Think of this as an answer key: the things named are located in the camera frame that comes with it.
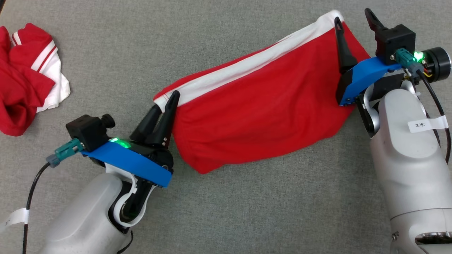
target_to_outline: red cloth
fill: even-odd
[[[36,34],[37,29],[41,30],[27,24],[24,30]],[[39,31],[37,40],[31,44],[24,42],[11,48],[8,31],[0,27],[0,131],[6,135],[20,136],[25,132],[35,117],[36,108],[43,105],[55,84],[30,68],[48,45],[48,40],[42,40],[40,34]]]
[[[335,99],[336,16],[337,11],[327,13],[266,49],[182,78],[158,93],[154,101],[160,108],[172,91],[181,93],[173,134],[182,158],[205,174],[335,135],[353,110]],[[369,58],[345,24],[344,30],[357,60]]]

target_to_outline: screw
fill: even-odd
[[[393,242],[397,241],[397,238],[399,238],[399,232],[392,234],[391,238]]]

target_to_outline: green connector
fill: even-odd
[[[60,164],[60,162],[64,159],[67,159],[74,154],[83,150],[83,144],[78,139],[73,139],[68,143],[58,147],[55,150],[55,154],[52,154],[46,158],[46,161],[49,163],[51,168],[55,168]]]
[[[60,161],[62,161],[80,152],[81,150],[83,150],[83,145],[80,140],[75,138],[56,149],[55,155]]]
[[[424,67],[422,64],[418,62],[418,59],[414,57],[410,52],[406,49],[401,48],[396,51],[395,60],[405,69],[414,75],[418,76],[417,71],[424,71]]]

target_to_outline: green led light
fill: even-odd
[[[132,146],[129,144],[129,143],[127,143],[127,141],[124,141],[124,140],[120,140],[119,138],[112,138],[112,139],[110,139],[110,142],[113,142],[113,143],[116,143],[116,144],[119,144],[120,146],[122,146],[122,147],[124,147],[124,148],[127,148],[127,149],[129,149],[129,148],[131,148]]]
[[[415,51],[414,57],[416,58],[417,62],[422,62],[422,60],[424,59],[424,53]]]

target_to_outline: black cable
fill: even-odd
[[[129,248],[129,246],[132,244],[132,241],[133,241],[133,231],[130,230],[130,242],[126,245],[126,247],[120,249],[120,250],[118,251],[117,254],[121,254],[121,253],[123,253],[124,251],[126,251],[127,248]]]
[[[33,198],[34,189],[36,188],[36,184],[38,183],[39,177],[41,177],[44,170],[46,170],[46,168],[48,168],[49,166],[50,163],[47,162],[36,174],[36,177],[34,178],[34,181],[31,184],[30,193],[28,194],[27,205],[25,206],[25,209],[27,209],[28,211],[30,211],[31,199]],[[27,237],[28,237],[28,224],[24,224],[24,244],[22,246],[22,254],[27,253]]]
[[[427,81],[427,79],[425,78],[425,76],[421,72],[421,70],[417,70],[416,73],[419,75],[419,77],[422,79],[425,86],[427,87],[428,92],[432,96],[433,101],[435,102],[436,107],[438,108],[439,114],[441,116],[444,116],[445,114],[444,114],[443,107],[441,106],[441,103],[439,102],[438,97],[436,96],[435,92],[433,91],[432,86]],[[446,139],[447,139],[446,162],[447,162],[447,164],[449,164],[449,158],[451,155],[451,132],[450,132],[449,128],[446,128],[445,131],[446,131]]]

